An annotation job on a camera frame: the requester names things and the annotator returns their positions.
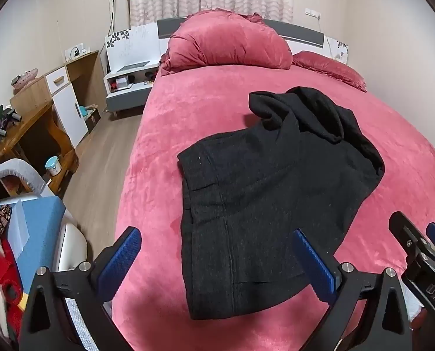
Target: pink pillow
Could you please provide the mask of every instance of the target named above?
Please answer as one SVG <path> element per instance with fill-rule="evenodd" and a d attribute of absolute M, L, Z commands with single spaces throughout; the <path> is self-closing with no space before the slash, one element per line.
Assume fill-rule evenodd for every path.
<path fill-rule="evenodd" d="M 305 69 L 339 79 L 361 91 L 367 92 L 364 78 L 346 64 L 311 51 L 301 51 L 292 57 L 292 63 Z"/>
<path fill-rule="evenodd" d="M 258 14 L 215 9 L 193 14 L 180 25 L 170 37 L 162 63 L 162 75 L 220 64 L 287 70 L 292 53 Z"/>

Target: gray headboard panel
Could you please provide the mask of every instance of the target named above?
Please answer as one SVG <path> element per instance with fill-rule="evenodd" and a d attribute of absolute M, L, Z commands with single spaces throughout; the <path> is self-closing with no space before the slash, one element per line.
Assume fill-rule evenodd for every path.
<path fill-rule="evenodd" d="M 185 17 L 164 18 L 157 21 L 157 30 L 159 39 L 169 38 L 185 21 Z M 298 25 L 288 24 L 286 22 L 263 20 L 266 25 L 272 27 L 277 34 L 290 41 L 305 42 L 310 45 L 323 47 L 324 34 L 315 30 L 307 29 Z"/>

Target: bed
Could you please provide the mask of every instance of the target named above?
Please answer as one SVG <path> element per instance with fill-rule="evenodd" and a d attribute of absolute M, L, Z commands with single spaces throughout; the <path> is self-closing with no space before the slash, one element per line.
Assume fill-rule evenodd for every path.
<path fill-rule="evenodd" d="M 383 179 L 359 209 L 336 258 L 360 271 L 404 271 L 405 253 L 389 233 L 388 219 L 403 211 L 424 233 L 435 221 L 435 149 L 397 112 L 369 92 L 295 65 L 277 70 L 231 64 L 158 76 L 131 153 L 116 225 L 116 236 L 135 226 L 143 238 L 113 301 L 113 320 L 134 350 L 298 350 L 323 316 L 327 305 L 308 286 L 255 314 L 193 321 L 182 278 L 177 154 L 203 137 L 253 125 L 258 118 L 248 107 L 250 92 L 299 85 L 351 109 L 385 163 Z"/>

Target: wooden floor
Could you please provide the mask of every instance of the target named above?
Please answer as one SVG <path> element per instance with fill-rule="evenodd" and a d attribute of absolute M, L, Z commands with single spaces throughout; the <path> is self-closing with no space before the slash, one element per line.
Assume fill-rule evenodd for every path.
<path fill-rule="evenodd" d="M 79 222 L 95 258 L 114 240 L 118 203 L 139 123 L 140 109 L 105 113 L 76 148 L 79 167 L 69 179 L 63 203 Z"/>

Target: headboard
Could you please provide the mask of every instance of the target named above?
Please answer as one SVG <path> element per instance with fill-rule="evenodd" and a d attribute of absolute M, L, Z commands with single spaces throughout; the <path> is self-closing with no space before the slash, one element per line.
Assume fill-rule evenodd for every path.
<path fill-rule="evenodd" d="M 159 35 L 159 45 L 161 54 L 167 51 L 167 44 L 170 36 L 185 21 L 185 17 L 164 18 L 157 21 L 157 31 Z M 338 59 L 340 62 L 347 63 L 348 49 L 343 42 L 334 38 L 325 36 L 321 32 L 311 30 L 306 27 L 288 24 L 274 20 L 265 20 L 263 22 L 272 27 L 277 34 L 286 40 L 293 54 L 302 50 L 312 51 L 329 58 Z"/>

